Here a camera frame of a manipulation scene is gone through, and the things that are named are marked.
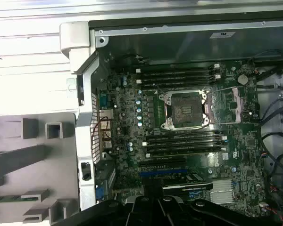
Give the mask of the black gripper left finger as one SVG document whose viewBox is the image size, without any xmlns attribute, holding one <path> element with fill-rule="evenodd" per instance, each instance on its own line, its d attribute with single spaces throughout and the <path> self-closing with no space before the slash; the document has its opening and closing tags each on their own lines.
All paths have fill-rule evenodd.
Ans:
<svg viewBox="0 0 283 226">
<path fill-rule="evenodd" d="M 143 195 L 130 196 L 126 204 L 106 200 L 60 221 L 60 226 L 150 226 L 163 197 L 162 181 L 143 180 Z"/>
</svg>

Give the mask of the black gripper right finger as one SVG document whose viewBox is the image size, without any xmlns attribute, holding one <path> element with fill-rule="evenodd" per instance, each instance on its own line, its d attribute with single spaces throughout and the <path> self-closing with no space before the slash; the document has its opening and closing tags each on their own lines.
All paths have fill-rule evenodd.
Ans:
<svg viewBox="0 0 283 226">
<path fill-rule="evenodd" d="M 248 217 L 217 203 L 197 199 L 189 203 L 183 202 L 179 194 L 206 191 L 213 188 L 213 182 L 201 180 L 177 184 L 162 181 L 163 197 L 156 201 L 165 221 L 170 226 L 277 226 L 267 217 Z"/>
</svg>

